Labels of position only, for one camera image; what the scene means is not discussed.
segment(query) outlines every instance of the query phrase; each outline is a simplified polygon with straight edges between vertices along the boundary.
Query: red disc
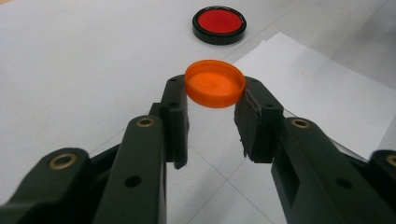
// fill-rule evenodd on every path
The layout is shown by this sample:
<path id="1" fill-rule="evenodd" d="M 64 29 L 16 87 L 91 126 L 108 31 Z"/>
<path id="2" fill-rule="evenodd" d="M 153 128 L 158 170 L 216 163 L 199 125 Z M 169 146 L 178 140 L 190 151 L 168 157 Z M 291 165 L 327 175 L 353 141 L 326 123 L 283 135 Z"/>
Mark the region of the red disc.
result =
<path id="1" fill-rule="evenodd" d="M 242 25 L 241 19 L 236 14 L 223 9 L 212 9 L 202 13 L 198 23 L 207 31 L 218 34 L 234 32 Z"/>

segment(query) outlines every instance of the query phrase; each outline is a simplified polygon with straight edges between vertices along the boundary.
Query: paper sheet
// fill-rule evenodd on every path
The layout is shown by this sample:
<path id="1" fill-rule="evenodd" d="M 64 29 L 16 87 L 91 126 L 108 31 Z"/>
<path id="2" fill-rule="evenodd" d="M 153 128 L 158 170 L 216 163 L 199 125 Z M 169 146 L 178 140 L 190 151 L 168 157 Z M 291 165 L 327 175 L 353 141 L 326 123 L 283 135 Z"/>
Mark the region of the paper sheet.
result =
<path id="1" fill-rule="evenodd" d="M 290 112 L 369 159 L 396 112 L 396 91 L 283 35 L 235 63 L 260 80 Z"/>
<path id="2" fill-rule="evenodd" d="M 379 144 L 379 149 L 395 149 L 396 148 L 396 115 L 390 123 L 387 132 Z"/>

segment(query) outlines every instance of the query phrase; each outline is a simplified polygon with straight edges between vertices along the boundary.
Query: bolt hole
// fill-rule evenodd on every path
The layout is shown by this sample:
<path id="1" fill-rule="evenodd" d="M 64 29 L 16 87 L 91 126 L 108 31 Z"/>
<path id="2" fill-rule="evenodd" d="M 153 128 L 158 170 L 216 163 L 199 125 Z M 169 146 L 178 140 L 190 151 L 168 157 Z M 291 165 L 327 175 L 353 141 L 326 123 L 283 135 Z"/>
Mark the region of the bolt hole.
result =
<path id="1" fill-rule="evenodd" d="M 154 124 L 154 119 L 140 119 L 136 124 L 139 127 L 146 128 Z"/>
<path id="2" fill-rule="evenodd" d="M 133 176 L 130 176 L 130 177 L 126 178 L 125 186 L 127 188 L 132 189 L 132 188 L 137 187 L 138 185 L 140 185 L 141 182 L 142 182 L 142 178 L 140 178 L 140 176 L 133 175 Z"/>
<path id="3" fill-rule="evenodd" d="M 169 105 L 172 107 L 176 107 L 176 106 L 178 106 L 178 103 L 173 102 L 173 103 L 170 103 Z"/>
<path id="4" fill-rule="evenodd" d="M 335 183 L 337 183 L 338 186 L 340 186 L 341 188 L 344 188 L 344 189 L 352 189 L 353 188 L 353 185 L 352 185 L 352 183 L 349 182 L 349 180 L 341 178 L 341 177 L 336 178 Z"/>
<path id="5" fill-rule="evenodd" d="M 291 123 L 297 128 L 301 128 L 301 129 L 309 128 L 309 123 L 302 119 L 294 119 L 291 121 Z"/>
<path id="6" fill-rule="evenodd" d="M 72 160 L 72 158 L 70 156 L 62 157 L 55 161 L 55 165 L 62 166 L 62 165 L 69 163 L 71 160 Z"/>

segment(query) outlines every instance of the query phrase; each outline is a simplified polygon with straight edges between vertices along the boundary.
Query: white surface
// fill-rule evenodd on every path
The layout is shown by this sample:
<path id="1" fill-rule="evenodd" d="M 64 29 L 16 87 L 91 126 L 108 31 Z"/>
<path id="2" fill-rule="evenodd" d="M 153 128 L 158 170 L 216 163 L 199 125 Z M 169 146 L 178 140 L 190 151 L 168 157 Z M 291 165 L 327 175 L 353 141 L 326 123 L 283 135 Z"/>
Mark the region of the white surface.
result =
<path id="1" fill-rule="evenodd" d="M 379 71 L 391 83 L 394 70 L 389 69 L 394 68 L 396 42 L 391 28 L 396 11 L 393 3 L 15 0 L 1 5 L 0 203 L 7 201 L 23 176 L 49 152 L 82 147 L 96 155 L 116 145 L 128 121 L 159 102 L 165 80 L 184 73 L 189 64 L 202 59 L 234 63 L 279 32 L 372 79 L 376 80 Z M 247 31 L 241 42 L 217 47 L 195 38 L 192 16 L 213 5 L 233 7 L 244 14 Z M 386 24 L 386 29 L 371 32 L 378 24 Z M 369 45 L 367 50 L 353 51 Z M 359 63 L 363 55 L 356 58 L 357 53 L 364 54 L 370 69 Z M 384 57 L 389 60 L 375 63 Z M 261 220 L 257 212 L 273 223 L 285 223 L 274 189 L 266 185 L 273 185 L 268 170 L 244 161 L 242 148 L 237 150 L 239 143 L 229 142 L 226 133 L 233 124 L 228 120 L 232 110 L 203 109 L 191 102 L 189 107 L 193 133 L 189 163 L 179 171 L 168 164 L 168 223 L 221 223 L 229 220 L 227 211 L 233 211 L 227 215 L 235 220 L 243 220 L 240 223 L 249 223 L 251 214 L 258 218 L 252 220 Z M 219 122 L 217 129 L 197 120 L 222 119 L 220 111 L 227 123 Z M 210 134 L 215 130 L 224 134 Z M 206 148 L 212 146 L 210 142 L 199 143 L 210 139 L 209 135 L 216 136 L 215 147 Z M 230 197 L 240 210 L 225 204 L 218 212 L 208 211 Z"/>
<path id="2" fill-rule="evenodd" d="M 396 113 L 396 91 L 277 34 L 241 58 L 245 76 L 260 80 L 294 115 L 369 159 Z"/>
<path id="3" fill-rule="evenodd" d="M 378 149 L 395 149 L 396 148 L 396 115 L 393 117 L 392 122 L 390 123 L 387 132 L 384 134 L 384 137 L 379 144 Z"/>

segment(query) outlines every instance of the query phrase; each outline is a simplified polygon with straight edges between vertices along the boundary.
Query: orange plastic cap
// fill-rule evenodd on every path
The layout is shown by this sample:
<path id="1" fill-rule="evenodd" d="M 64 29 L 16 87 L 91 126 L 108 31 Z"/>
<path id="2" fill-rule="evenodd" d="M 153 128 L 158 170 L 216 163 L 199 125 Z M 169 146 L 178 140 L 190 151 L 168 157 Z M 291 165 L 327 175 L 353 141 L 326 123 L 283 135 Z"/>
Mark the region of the orange plastic cap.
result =
<path id="1" fill-rule="evenodd" d="M 185 74 L 186 93 L 197 104 L 223 108 L 241 98 L 244 75 L 229 63 L 203 60 L 191 64 Z"/>

